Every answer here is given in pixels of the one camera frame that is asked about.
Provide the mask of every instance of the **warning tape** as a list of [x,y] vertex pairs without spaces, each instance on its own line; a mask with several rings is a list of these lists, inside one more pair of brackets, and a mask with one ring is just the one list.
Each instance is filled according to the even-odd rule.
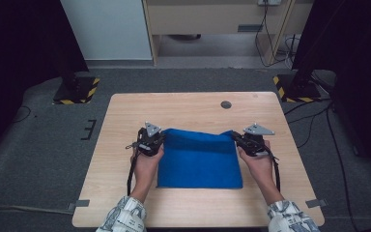
[[320,98],[288,98],[285,95],[284,88],[278,76],[273,77],[273,83],[276,86],[276,90],[278,91],[279,97],[281,98],[282,102],[313,102],[320,100]]
[[93,80],[93,84],[92,84],[92,86],[90,88],[90,91],[87,94],[87,97],[85,99],[81,99],[81,100],[67,100],[67,99],[64,99],[64,100],[59,100],[59,101],[53,101],[53,103],[54,104],[88,103],[92,99],[93,95],[95,94],[96,89],[98,88],[99,81],[100,81],[100,78],[95,78]]

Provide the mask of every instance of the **table top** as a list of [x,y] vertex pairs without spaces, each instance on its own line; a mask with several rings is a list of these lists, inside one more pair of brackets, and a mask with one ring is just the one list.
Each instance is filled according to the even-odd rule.
[[[224,101],[230,102],[231,107],[221,107]],[[275,135],[264,135],[264,139],[270,141],[272,152],[279,158],[282,194],[295,201],[318,225],[324,223],[321,209],[309,209],[305,204],[316,198],[315,193],[276,94],[212,92],[114,95],[79,197],[90,203],[76,208],[74,226],[98,227],[127,193],[131,150],[126,150],[126,146],[136,140],[146,121],[163,130],[243,133],[244,128],[257,123],[274,131]],[[267,226],[268,206],[246,164],[240,158],[239,163],[243,176],[241,189],[155,188],[156,175],[145,202],[146,226]]]

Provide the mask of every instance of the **blue cloth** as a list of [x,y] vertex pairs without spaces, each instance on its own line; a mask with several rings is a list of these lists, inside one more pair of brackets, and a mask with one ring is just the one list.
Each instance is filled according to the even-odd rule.
[[158,165],[160,188],[241,189],[243,178],[231,131],[209,134],[165,130]]

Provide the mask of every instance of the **tripod base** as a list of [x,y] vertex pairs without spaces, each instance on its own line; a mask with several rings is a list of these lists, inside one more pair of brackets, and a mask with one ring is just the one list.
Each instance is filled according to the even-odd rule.
[[78,90],[68,89],[63,81],[53,98],[54,104],[87,103],[92,99],[100,79],[95,77],[77,77],[76,79],[79,83]]
[[273,83],[283,102],[313,102],[321,99],[321,95],[313,83],[308,83],[300,90],[293,88],[294,77],[290,74],[279,74],[273,78]]

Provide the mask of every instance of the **wall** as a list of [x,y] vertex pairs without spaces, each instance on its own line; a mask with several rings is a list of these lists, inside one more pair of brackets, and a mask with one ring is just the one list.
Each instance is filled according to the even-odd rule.
[[85,60],[152,60],[141,0],[61,0]]

